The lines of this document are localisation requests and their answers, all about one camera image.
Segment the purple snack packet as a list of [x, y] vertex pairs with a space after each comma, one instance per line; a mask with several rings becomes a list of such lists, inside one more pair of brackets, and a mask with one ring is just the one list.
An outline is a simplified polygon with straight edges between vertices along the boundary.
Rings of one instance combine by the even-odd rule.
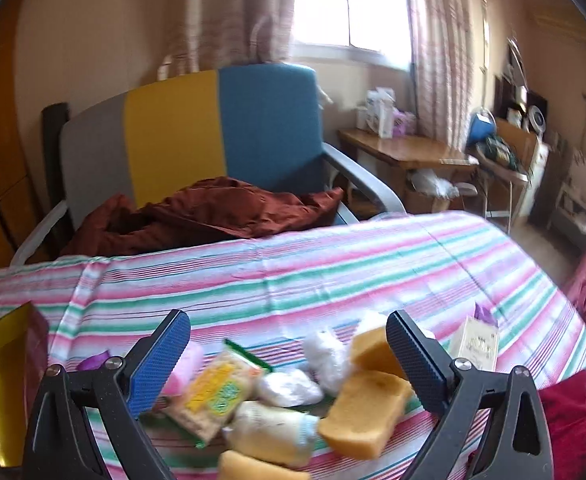
[[76, 370], [84, 372], [85, 370], [99, 370], [102, 364], [110, 359], [110, 351], [105, 350], [94, 356], [88, 356], [77, 364]]

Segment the cream herbal cream box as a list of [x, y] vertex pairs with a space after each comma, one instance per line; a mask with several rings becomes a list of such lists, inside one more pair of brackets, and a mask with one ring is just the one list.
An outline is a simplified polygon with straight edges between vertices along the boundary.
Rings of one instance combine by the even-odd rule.
[[467, 316], [453, 334], [448, 353], [454, 359], [469, 360], [478, 370], [494, 372], [499, 337], [495, 326]]

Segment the yellow sponge block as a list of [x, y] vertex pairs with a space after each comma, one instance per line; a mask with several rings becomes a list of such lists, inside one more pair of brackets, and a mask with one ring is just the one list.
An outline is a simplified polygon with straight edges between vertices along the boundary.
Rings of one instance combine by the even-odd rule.
[[320, 419], [318, 434], [337, 454], [376, 460], [411, 396], [408, 380], [378, 370], [359, 370], [345, 380], [327, 416]]
[[384, 327], [367, 330], [351, 340], [351, 364], [359, 370], [376, 370], [406, 379], [403, 367], [386, 340]]

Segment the red cloth bottom right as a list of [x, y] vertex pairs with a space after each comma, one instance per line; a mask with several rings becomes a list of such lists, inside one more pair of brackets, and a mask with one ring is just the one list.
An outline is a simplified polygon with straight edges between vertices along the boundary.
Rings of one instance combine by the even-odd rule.
[[586, 471], [586, 370], [540, 390], [550, 435], [555, 479]]

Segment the gold tin box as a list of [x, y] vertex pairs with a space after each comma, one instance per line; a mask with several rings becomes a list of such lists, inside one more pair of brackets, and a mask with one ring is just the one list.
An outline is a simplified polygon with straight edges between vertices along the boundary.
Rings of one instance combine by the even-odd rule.
[[28, 419], [48, 366], [49, 323], [30, 302], [0, 318], [0, 465], [22, 463]]

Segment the pink sponge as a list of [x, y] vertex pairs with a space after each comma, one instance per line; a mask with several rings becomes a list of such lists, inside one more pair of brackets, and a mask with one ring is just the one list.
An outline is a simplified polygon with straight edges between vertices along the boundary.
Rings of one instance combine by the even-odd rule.
[[181, 396], [203, 365], [204, 350], [191, 340], [171, 371], [161, 391], [162, 396]]

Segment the green yellow cracker packet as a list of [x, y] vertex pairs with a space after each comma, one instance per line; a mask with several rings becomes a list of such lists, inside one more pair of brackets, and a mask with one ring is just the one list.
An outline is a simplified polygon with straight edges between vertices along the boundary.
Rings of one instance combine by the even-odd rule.
[[205, 448], [229, 422], [239, 405], [253, 398], [259, 380], [271, 365], [230, 339], [181, 396], [168, 402], [164, 413]]

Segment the yellow sponge at bottom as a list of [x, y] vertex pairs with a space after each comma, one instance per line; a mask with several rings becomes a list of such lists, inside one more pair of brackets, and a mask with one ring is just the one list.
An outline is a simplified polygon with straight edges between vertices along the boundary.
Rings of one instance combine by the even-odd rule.
[[287, 469], [263, 462], [239, 452], [226, 451], [219, 456], [218, 480], [310, 480], [305, 471]]

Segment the striped pink green bedsheet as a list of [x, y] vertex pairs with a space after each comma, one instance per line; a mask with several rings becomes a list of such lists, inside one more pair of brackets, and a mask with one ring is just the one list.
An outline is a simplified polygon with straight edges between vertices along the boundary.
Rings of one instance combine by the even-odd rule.
[[126, 353], [174, 309], [208, 358], [232, 340], [288, 368], [315, 330], [349, 341], [366, 315], [403, 309], [447, 344], [481, 306], [498, 324], [502, 372], [523, 365], [545, 388], [586, 371], [578, 311], [510, 237], [462, 212], [0, 270], [0, 318], [27, 303], [48, 320], [50, 361], [68, 370]]

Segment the white plastic wrapped ball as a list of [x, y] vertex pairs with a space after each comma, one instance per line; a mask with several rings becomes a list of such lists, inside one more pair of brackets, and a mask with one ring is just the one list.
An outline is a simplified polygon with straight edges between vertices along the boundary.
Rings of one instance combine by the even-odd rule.
[[305, 359], [322, 391], [337, 396], [351, 375], [351, 361], [345, 344], [333, 330], [317, 330], [302, 343]]

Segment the wrapped bread roll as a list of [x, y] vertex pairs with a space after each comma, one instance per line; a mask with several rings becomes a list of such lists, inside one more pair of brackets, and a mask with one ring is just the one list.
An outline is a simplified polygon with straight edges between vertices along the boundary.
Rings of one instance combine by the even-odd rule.
[[233, 451], [295, 468], [306, 467], [318, 439], [320, 418], [258, 401], [239, 405], [223, 437]]

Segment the white plastic wrapped lump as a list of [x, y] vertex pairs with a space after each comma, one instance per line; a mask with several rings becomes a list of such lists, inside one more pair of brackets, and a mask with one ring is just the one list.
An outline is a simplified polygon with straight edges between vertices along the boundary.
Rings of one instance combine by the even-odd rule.
[[314, 405], [325, 396], [317, 382], [298, 368], [263, 376], [257, 383], [256, 395], [278, 408]]

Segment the dark red crumpled cloth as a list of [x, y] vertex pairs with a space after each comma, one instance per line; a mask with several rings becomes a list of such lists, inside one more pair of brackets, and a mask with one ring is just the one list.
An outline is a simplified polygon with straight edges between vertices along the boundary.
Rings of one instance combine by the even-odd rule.
[[64, 256], [118, 257], [253, 240], [331, 226], [342, 188], [274, 193], [228, 177], [205, 179], [138, 209], [116, 194], [88, 214]]

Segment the wooden side table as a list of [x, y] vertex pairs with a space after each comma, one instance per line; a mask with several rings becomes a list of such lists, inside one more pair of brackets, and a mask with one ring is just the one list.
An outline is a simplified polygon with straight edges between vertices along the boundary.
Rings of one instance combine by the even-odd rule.
[[450, 208], [450, 202], [415, 192], [408, 181], [412, 171], [430, 169], [448, 177], [468, 178], [479, 166], [471, 155], [423, 136], [381, 139], [365, 130], [340, 129], [337, 138], [340, 150], [352, 159], [357, 159], [358, 153], [364, 152], [389, 166], [389, 186], [406, 209], [414, 214], [445, 211]]

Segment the blue bag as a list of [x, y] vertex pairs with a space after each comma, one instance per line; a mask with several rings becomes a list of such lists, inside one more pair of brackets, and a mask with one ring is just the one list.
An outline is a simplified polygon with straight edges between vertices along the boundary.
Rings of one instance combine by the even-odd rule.
[[486, 107], [479, 106], [471, 113], [467, 146], [483, 142], [487, 136], [494, 136], [497, 131], [496, 119]]

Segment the purple box on table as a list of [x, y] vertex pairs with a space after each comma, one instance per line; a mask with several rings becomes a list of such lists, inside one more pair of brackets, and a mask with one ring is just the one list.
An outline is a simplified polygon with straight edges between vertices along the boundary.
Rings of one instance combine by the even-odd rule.
[[404, 112], [404, 110], [393, 110], [393, 138], [399, 136], [414, 136], [417, 132], [417, 117], [415, 114], [410, 112]]

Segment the white box on table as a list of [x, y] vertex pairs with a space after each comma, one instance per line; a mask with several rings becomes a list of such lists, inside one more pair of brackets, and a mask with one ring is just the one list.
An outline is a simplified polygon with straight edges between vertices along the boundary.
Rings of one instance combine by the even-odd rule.
[[366, 125], [381, 139], [391, 139], [394, 128], [395, 92], [392, 88], [377, 87], [367, 92]]

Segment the right patterned curtain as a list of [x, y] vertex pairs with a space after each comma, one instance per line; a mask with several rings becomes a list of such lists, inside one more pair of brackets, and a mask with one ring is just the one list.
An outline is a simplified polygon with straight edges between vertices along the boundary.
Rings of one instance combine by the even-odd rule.
[[462, 150], [473, 86], [470, 0], [407, 0], [418, 128]]

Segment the patterned curtain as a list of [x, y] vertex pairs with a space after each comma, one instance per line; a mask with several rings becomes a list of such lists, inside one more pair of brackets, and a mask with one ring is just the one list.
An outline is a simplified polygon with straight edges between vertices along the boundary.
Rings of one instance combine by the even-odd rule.
[[470, 0], [407, 0], [418, 128], [462, 150], [473, 86]]
[[167, 52], [157, 78], [290, 57], [294, 0], [168, 0]]

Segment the left patterned curtain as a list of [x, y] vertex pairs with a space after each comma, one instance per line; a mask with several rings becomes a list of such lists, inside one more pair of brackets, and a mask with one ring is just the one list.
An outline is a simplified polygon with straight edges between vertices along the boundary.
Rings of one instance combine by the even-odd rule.
[[294, 0], [168, 0], [167, 52], [157, 78], [290, 57]]

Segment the metal frame stand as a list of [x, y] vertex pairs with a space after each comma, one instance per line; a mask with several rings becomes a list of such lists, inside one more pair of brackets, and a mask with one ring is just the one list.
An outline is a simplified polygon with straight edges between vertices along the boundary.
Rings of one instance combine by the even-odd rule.
[[516, 212], [516, 189], [528, 184], [528, 175], [520, 170], [507, 169], [487, 158], [481, 144], [473, 148], [473, 156], [479, 162], [476, 182], [482, 217], [497, 223], [510, 235]]

